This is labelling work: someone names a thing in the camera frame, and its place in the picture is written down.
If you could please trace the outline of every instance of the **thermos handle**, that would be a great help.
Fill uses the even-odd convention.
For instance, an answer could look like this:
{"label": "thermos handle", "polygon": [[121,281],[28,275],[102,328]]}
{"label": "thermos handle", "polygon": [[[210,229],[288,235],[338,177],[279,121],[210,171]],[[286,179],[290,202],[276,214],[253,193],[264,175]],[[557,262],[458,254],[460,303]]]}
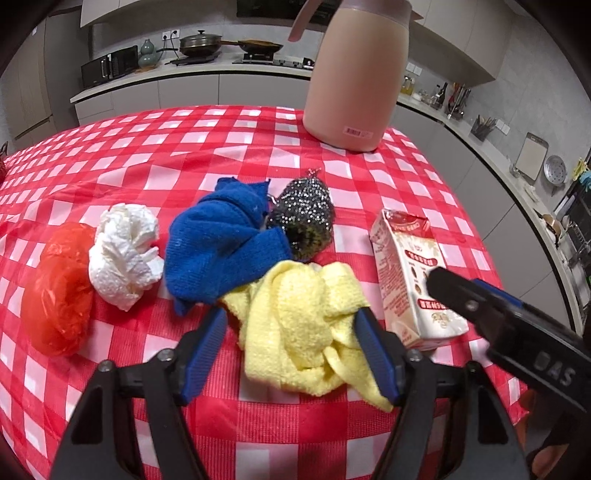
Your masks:
{"label": "thermos handle", "polygon": [[298,41],[301,39],[301,36],[304,34],[304,30],[312,20],[312,16],[318,10],[318,7],[322,3],[322,0],[307,0],[304,6],[301,8],[300,13],[298,13],[297,18],[291,27],[291,33],[289,37],[289,41]]}

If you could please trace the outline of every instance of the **yellow towel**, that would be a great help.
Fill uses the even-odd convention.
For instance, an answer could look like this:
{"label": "yellow towel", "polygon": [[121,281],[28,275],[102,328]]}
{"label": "yellow towel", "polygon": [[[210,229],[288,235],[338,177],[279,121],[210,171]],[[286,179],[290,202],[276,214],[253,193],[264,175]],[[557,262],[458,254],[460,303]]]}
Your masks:
{"label": "yellow towel", "polygon": [[251,380],[316,397],[348,383],[368,403],[392,410],[353,331],[355,312],[369,304],[347,264],[283,261],[222,302],[240,320]]}

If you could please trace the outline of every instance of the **table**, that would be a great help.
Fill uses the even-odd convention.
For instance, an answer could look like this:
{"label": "table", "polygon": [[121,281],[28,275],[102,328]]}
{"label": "table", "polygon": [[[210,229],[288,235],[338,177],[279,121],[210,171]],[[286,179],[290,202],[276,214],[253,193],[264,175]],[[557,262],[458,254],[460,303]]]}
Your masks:
{"label": "table", "polygon": [[[199,106],[121,116],[46,139],[7,159],[0,188],[0,423],[23,465],[47,478],[60,436],[80,392],[105,358],[120,366],[175,346],[199,321],[175,317],[160,284],[128,313],[96,296],[92,335],[78,355],[46,358],[28,345],[19,312],[27,276],[45,242],[63,222],[96,226],[119,202],[147,205],[159,218],[161,252],[171,221],[211,192],[220,177],[271,179],[270,192],[310,168],[320,168],[336,207],[335,240],[321,264],[349,263],[379,319],[384,318],[368,238],[376,213],[402,209],[427,216],[449,268],[492,284],[499,280],[476,229],[415,145],[390,129],[373,153],[324,145],[303,128],[302,113],[286,108]],[[185,410],[213,480],[368,479],[395,415],[370,407],[352,390],[323,398],[279,392],[241,373],[236,332],[228,329],[203,394]],[[513,421],[523,412],[523,386],[483,357],[484,340],[471,331],[434,359],[487,365]],[[134,407],[149,479],[157,460],[145,410]],[[437,418],[427,469],[440,449],[445,410]]]}

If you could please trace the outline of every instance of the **steel wool scrubber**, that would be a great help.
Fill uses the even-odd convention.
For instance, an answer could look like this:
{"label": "steel wool scrubber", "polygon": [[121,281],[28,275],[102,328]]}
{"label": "steel wool scrubber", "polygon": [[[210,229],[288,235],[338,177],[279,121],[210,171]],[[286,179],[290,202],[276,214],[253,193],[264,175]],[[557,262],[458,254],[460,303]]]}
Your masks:
{"label": "steel wool scrubber", "polygon": [[306,262],[332,240],[335,207],[326,184],[310,171],[291,181],[267,219],[267,228],[280,227],[291,245],[294,260]]}

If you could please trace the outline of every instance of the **barcode label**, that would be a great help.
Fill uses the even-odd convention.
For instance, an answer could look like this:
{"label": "barcode label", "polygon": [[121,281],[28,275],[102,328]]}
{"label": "barcode label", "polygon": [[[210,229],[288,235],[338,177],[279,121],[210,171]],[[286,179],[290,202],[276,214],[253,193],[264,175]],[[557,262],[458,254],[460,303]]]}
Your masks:
{"label": "barcode label", "polygon": [[345,135],[349,135],[350,137],[357,137],[357,138],[372,138],[374,133],[373,132],[366,132],[364,130],[357,130],[356,128],[345,127],[343,130]]}

